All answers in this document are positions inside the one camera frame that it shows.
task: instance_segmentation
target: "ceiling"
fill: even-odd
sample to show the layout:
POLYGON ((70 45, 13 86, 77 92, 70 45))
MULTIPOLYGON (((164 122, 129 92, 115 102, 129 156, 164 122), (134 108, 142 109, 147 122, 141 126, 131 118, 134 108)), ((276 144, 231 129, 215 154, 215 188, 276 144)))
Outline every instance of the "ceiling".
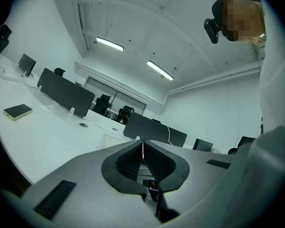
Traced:
POLYGON ((154 87, 171 90, 257 61, 250 42, 219 37, 212 44, 203 23, 213 18, 216 0, 77 0, 82 31, 89 48, 110 57, 116 67, 154 87), (120 52, 101 43, 124 47, 120 52), (151 60, 174 80, 147 65, 151 60))

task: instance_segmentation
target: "cable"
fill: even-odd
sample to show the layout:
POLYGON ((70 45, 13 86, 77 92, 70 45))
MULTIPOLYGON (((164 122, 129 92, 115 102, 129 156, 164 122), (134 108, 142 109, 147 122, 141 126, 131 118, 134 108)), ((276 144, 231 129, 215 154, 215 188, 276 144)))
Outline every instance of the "cable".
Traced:
POLYGON ((3 68, 3 67, 1 67, 1 66, 0 66, 0 68, 2 68, 2 69, 3 69, 3 71, 2 71, 2 72, 5 74, 5 68, 3 68))
POLYGON ((166 125, 166 127, 168 128, 168 131, 169 131, 169 138, 168 138, 168 142, 172 145, 172 146, 174 146, 171 142, 170 142, 170 128, 166 125))
POLYGON ((175 70, 176 70, 176 68, 174 68, 174 71, 173 71, 173 73, 171 74, 171 76, 174 74, 175 70))
POLYGON ((102 37, 102 38, 105 38, 105 36, 106 36, 107 33, 108 33, 108 30, 106 30, 105 35, 104 35, 104 37, 102 37))

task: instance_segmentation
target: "pipe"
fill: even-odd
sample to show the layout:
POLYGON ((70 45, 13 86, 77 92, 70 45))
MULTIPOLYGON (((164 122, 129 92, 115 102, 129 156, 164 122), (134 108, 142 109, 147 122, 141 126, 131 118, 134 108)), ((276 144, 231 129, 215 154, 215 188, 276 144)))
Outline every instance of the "pipe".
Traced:
POLYGON ((255 73, 259 73, 259 72, 261 72, 261 68, 256 68, 254 70, 250 70, 248 72, 243 72, 241 74, 235 74, 235 75, 231 75, 231 76, 227 76, 227 77, 223 77, 223 78, 218 78, 217 80, 213 80, 213 81, 210 81, 210 82, 208 81, 208 82, 205 82, 203 84, 198 84, 198 85, 194 85, 194 86, 187 87, 187 88, 180 88, 176 92, 169 93, 169 95, 173 95, 173 94, 176 94, 176 93, 179 93, 179 92, 182 92, 182 91, 185 92, 185 90, 190 90, 190 89, 194 89, 194 88, 198 88, 198 87, 202 87, 202 86, 206 86, 206 85, 211 85, 211 84, 218 83, 218 82, 225 81, 225 80, 229 80, 229 79, 232 79, 232 78, 242 77, 242 76, 255 74, 255 73))
POLYGON ((263 62, 263 61, 258 61, 257 64, 256 64, 256 63, 248 64, 247 66, 241 67, 241 68, 239 68, 239 69, 227 71, 227 72, 221 73, 221 74, 219 74, 219 75, 211 76, 211 77, 208 77, 208 78, 199 80, 199 81, 195 81, 195 82, 192 82, 192 83, 183 85, 183 86, 181 86, 181 87, 179 87, 179 88, 170 90, 170 91, 168 92, 168 94, 169 94, 169 95, 172 95, 172 94, 178 93, 178 92, 180 92, 180 91, 182 91, 182 90, 188 89, 188 88, 190 88, 191 86, 197 86, 197 85, 200 85, 200 84, 206 83, 206 82, 208 82, 208 84, 211 84, 213 80, 220 79, 220 78, 223 78, 223 77, 225 77, 225 76, 236 75, 236 74, 238 74, 238 73, 242 73, 242 72, 246 72, 246 71, 249 71, 249 70, 253 70, 253 69, 255 69, 255 68, 260 68, 262 62, 263 62))

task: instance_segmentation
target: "window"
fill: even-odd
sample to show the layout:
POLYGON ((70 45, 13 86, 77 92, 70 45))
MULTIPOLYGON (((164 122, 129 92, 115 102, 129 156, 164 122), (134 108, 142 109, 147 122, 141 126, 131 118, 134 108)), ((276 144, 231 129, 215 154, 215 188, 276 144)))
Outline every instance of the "window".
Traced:
POLYGON ((129 107, 132 107, 134 109, 134 112, 143 114, 143 111, 146 107, 145 104, 92 78, 88 79, 84 88, 95 94, 95 98, 90 106, 90 109, 93 109, 96 103, 96 99, 100 98, 102 94, 111 96, 109 103, 112 104, 111 109, 115 112, 119 112, 120 108, 123 108, 125 105, 127 105, 129 107))

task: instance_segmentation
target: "white desk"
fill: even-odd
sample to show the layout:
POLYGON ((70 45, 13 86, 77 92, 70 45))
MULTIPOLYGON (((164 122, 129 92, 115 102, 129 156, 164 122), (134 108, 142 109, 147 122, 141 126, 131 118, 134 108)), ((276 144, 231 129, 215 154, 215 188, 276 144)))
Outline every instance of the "white desk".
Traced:
POLYGON ((107 111, 118 115, 118 112, 113 111, 113 110, 111 110, 110 108, 107 108, 107 111))
MULTIPOLYGON (((8 74, 21 75, 18 65, 2 54, 0 67, 8 74)), ((90 110, 85 118, 70 115, 38 89, 0 78, 0 140, 15 166, 31 183, 80 154, 102 148, 104 136, 121 143, 130 141, 123 136, 124 127, 90 110), (33 113, 16 121, 3 114, 4 109, 20 104, 32 108, 33 113), (43 111, 40 104, 53 105, 56 113, 43 111)))

